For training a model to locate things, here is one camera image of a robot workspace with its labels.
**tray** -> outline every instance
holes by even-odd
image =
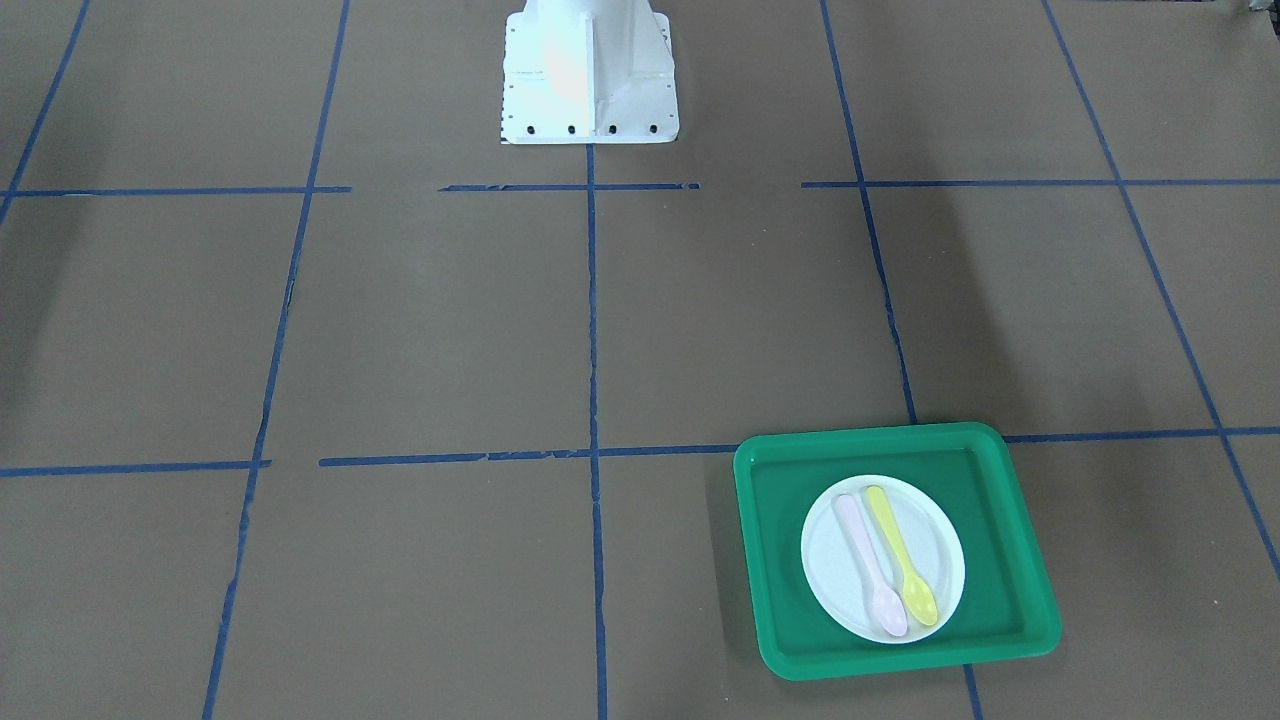
[[[842,478],[890,475],[946,512],[965,557],[951,620],[909,644],[863,639],[818,603],[800,561],[814,500]],[[1062,634],[1004,438],[980,423],[759,436],[733,457],[760,656],[788,680],[1029,657]]]

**spoon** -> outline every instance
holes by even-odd
[[[845,533],[845,541],[854,548],[855,555],[867,568],[867,574],[872,579],[872,616],[884,630],[900,638],[906,634],[906,610],[902,607],[902,598],[893,592],[884,582],[879,562],[876,560],[876,550],[872,548],[872,538],[867,534],[867,525],[858,511],[858,503],[851,495],[836,496],[836,519],[840,529]]]
[[[906,603],[913,618],[929,626],[937,625],[938,602],[933,598],[929,584],[915,571],[915,565],[911,565],[911,556],[906,553],[906,543],[902,542],[902,533],[897,529],[897,519],[893,518],[893,509],[888,505],[884,488],[869,486],[863,492],[867,496],[867,507],[879,523],[881,530],[884,532],[884,539],[888,542],[890,550],[893,551],[893,557],[902,568],[902,602]]]

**round plate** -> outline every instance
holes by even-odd
[[[908,630],[901,638],[888,634],[870,616],[870,579],[845,541],[832,509],[838,495],[849,493],[858,498],[881,571],[890,585],[901,592],[902,571],[863,497],[863,489],[869,486],[884,489],[902,532],[902,541],[911,555],[911,564],[929,584],[938,603],[938,623],[933,626],[922,625],[908,612]],[[850,633],[878,643],[902,644],[932,635],[951,619],[964,591],[964,553],[951,520],[915,486],[886,475],[845,478],[818,496],[804,521],[800,557],[809,587],[823,610]]]

